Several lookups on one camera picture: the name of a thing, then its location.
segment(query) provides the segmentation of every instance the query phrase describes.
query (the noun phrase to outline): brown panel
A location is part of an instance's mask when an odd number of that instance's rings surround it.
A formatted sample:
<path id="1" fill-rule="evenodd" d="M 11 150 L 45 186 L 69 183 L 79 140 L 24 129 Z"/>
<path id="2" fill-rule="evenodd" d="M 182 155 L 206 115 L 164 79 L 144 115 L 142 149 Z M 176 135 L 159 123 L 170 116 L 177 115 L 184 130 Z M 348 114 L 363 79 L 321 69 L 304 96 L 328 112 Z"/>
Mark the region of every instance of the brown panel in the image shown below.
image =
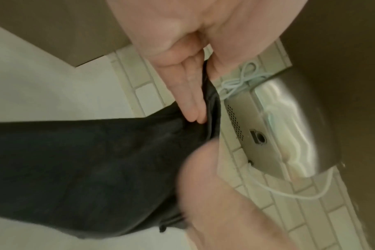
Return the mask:
<path id="1" fill-rule="evenodd" d="M 281 38 L 329 109 L 375 249 L 375 0 L 309 0 Z"/>
<path id="2" fill-rule="evenodd" d="M 0 26 L 73 66 L 129 43 L 105 0 L 0 0 Z"/>

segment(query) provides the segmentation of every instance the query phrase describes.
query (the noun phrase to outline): white cable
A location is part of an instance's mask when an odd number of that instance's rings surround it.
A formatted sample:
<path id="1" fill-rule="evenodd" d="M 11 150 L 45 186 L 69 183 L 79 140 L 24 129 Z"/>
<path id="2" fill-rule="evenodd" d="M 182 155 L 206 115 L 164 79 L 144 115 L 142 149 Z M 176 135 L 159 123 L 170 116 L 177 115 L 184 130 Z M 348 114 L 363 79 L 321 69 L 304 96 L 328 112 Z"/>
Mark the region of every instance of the white cable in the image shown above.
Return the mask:
<path id="1" fill-rule="evenodd" d="M 245 75 L 245 70 L 248 65 L 252 65 L 254 67 L 253 72 L 249 75 Z M 259 65 L 257 65 L 254 61 L 249 61 L 242 66 L 240 78 L 234 78 L 227 81 L 222 82 L 221 87 L 218 89 L 218 93 L 226 90 L 228 91 L 227 94 L 220 97 L 221 100 L 225 100 L 229 98 L 232 94 L 234 94 L 237 90 L 238 92 L 252 87 L 254 84 L 260 83 L 262 80 L 266 79 L 267 77 L 271 76 L 272 74 L 269 73 L 259 73 Z"/>
<path id="2" fill-rule="evenodd" d="M 288 197 L 288 198 L 299 199 L 299 200 L 317 200 L 317 199 L 321 198 L 322 196 L 324 196 L 329 191 L 330 185 L 332 183 L 332 178 L 333 178 L 333 168 L 331 168 L 331 169 L 328 170 L 328 176 L 326 177 L 326 183 L 325 183 L 325 186 L 324 186 L 324 188 L 323 188 L 323 190 L 321 192 L 319 192 L 318 194 L 316 194 L 314 196 L 301 196 L 301 195 L 296 195 L 296 194 L 283 193 L 283 192 L 280 192 L 278 190 L 272 189 L 269 186 L 263 185 L 262 183 L 258 182 L 255 179 L 255 177 L 253 176 L 253 174 L 251 172 L 252 168 L 253 167 L 251 166 L 251 164 L 248 163 L 248 172 L 249 172 L 249 175 L 251 176 L 251 178 L 253 179 L 253 181 L 258 186 L 260 186 L 261 188 L 264 188 L 265 190 L 267 190 L 267 191 L 269 191 L 269 192 L 271 192 L 273 194 L 277 194 L 277 195 Z"/>

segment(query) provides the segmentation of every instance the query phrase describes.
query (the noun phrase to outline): perforated grille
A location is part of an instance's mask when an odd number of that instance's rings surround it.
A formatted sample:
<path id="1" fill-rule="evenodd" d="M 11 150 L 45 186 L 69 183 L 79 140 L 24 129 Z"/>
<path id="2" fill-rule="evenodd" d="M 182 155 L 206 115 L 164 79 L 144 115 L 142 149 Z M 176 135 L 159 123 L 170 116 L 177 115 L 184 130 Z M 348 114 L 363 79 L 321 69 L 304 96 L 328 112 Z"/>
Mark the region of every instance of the perforated grille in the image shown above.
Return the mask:
<path id="1" fill-rule="evenodd" d="M 227 110 L 227 113 L 229 114 L 230 121 L 232 122 L 232 125 L 233 125 L 233 128 L 234 128 L 234 131 L 236 132 L 237 137 L 238 137 L 241 141 L 243 141 L 243 140 L 244 140 L 244 135 L 242 134 L 242 131 L 241 131 L 241 129 L 240 129 L 240 125 L 238 124 L 238 121 L 237 121 L 237 119 L 236 119 L 236 116 L 234 115 L 233 108 L 230 107 L 229 105 L 227 105 L 226 110 Z"/>

